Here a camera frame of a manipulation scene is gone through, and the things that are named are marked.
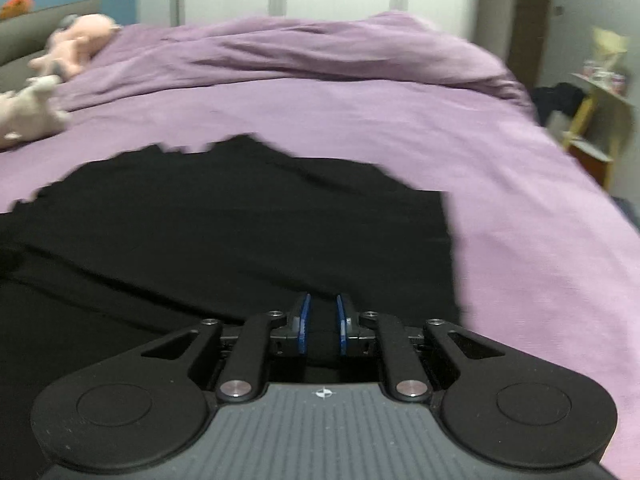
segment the pink stuffed toy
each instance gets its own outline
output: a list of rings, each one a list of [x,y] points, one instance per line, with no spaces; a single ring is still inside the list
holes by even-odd
[[[70,18],[63,20],[65,25],[49,37],[49,51],[29,62],[39,76],[57,74],[65,81],[75,77],[120,30],[113,19],[103,14]]]

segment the black circular motor housing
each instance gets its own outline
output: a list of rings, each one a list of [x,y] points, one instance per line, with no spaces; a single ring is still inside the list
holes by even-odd
[[[53,462],[87,472],[148,466],[184,448],[209,410],[186,362],[123,354],[48,386],[31,427]]]
[[[616,407],[590,378],[517,352],[469,361],[447,390],[444,424],[492,462],[558,469],[599,459],[616,429]]]

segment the wooden side table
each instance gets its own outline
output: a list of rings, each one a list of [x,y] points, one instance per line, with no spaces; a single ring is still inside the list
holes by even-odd
[[[592,81],[581,74],[574,73],[572,75],[588,83],[590,91],[578,108],[569,131],[564,135],[562,148],[574,156],[598,184],[608,190],[613,175],[613,165],[620,152],[622,139],[628,134],[630,123],[628,117],[634,106],[627,99],[612,92],[601,83]],[[599,104],[610,106],[613,114],[612,125],[607,133],[608,147],[606,152],[582,137]]]

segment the black clothing pile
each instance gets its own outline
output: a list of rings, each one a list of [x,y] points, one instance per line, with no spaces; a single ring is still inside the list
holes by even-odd
[[[46,384],[203,317],[240,323],[310,292],[459,323],[450,255],[441,194],[368,164],[251,136],[87,164],[0,216],[0,454],[15,461],[0,477],[44,465],[28,411]]]

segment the bed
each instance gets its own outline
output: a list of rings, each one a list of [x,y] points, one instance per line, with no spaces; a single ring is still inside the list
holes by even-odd
[[[131,25],[57,99],[67,131],[0,153],[2,212],[92,160],[243,132],[447,192],[465,325],[606,387],[603,464],[640,476],[640,237],[498,59],[401,12]]]

